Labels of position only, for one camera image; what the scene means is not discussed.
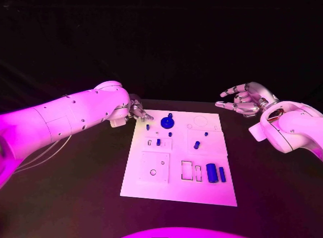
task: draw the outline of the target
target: white board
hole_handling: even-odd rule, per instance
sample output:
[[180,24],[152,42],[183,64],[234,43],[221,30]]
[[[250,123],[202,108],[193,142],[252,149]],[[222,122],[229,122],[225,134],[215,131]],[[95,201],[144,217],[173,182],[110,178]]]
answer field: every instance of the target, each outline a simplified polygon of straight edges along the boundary
[[[238,206],[219,115],[157,110],[146,112],[154,120],[137,120],[120,195]],[[162,118],[169,113],[175,126],[165,129]],[[198,149],[193,148],[196,141],[201,142]],[[209,163],[216,166],[216,183],[208,180]],[[227,182],[221,180],[219,167],[224,167]]]

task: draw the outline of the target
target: robotic hand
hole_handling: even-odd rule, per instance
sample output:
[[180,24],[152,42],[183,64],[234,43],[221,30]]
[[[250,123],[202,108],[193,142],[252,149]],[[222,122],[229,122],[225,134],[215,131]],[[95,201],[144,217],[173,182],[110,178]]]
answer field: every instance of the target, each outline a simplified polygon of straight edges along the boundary
[[218,101],[215,106],[237,111],[244,117],[263,112],[260,123],[248,129],[257,141],[268,139],[283,153],[304,148],[323,161],[323,114],[303,103],[280,102],[255,82],[228,89],[221,97],[234,93],[238,93],[235,103]]
[[116,81],[0,115],[0,188],[38,149],[104,120],[110,120],[111,127],[117,127],[126,124],[129,118],[153,120],[139,96],[129,94]]

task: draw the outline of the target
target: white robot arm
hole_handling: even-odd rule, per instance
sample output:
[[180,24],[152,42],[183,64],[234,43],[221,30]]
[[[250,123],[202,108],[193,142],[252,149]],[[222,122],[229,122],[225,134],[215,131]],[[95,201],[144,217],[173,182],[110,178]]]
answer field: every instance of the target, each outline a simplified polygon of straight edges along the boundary
[[26,157],[42,147],[110,120],[150,119],[140,98],[121,83],[107,81],[95,89],[0,115],[0,188]]
[[255,82],[228,89],[221,97],[232,93],[238,93],[235,102],[218,101],[215,105],[237,111],[245,117],[254,117],[258,111],[263,112],[260,123],[250,128],[257,141],[268,139],[283,153],[304,148],[323,161],[323,114],[303,103],[280,102],[267,88]]

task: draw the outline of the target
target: table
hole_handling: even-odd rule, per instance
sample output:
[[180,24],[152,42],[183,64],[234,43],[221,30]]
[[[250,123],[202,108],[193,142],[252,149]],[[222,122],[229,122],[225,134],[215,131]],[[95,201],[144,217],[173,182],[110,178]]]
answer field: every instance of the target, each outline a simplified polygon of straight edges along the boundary
[[258,117],[245,119],[214,103],[143,105],[219,114],[238,207],[121,197],[136,120],[118,128],[105,121],[71,137],[46,163],[12,176],[0,190],[0,238],[118,238],[162,227],[323,238],[323,162],[310,151],[283,154],[267,140],[257,142],[248,128]]

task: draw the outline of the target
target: blue knob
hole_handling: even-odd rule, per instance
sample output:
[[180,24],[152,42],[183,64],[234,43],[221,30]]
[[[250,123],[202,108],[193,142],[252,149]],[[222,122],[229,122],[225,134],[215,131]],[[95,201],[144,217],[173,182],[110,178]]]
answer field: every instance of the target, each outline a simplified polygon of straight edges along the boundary
[[199,148],[199,141],[196,141],[193,148],[195,150]]
[[173,127],[175,120],[172,119],[172,113],[169,113],[169,116],[162,119],[160,125],[165,129],[170,129]]

